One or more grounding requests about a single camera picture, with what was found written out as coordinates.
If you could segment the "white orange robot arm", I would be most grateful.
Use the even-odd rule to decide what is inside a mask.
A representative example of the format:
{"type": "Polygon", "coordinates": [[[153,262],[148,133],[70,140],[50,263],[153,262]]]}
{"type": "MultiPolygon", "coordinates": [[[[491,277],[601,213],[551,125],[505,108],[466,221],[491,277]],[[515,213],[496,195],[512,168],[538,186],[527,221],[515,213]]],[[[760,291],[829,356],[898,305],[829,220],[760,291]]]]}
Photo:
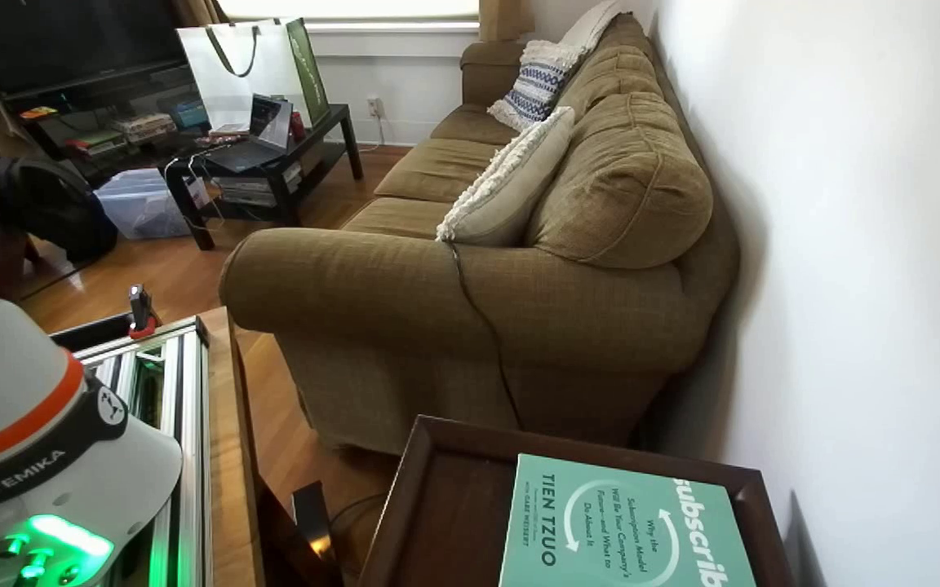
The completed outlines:
{"type": "Polygon", "coordinates": [[[173,438],[0,299],[0,587],[90,587],[179,474],[173,438]]]}

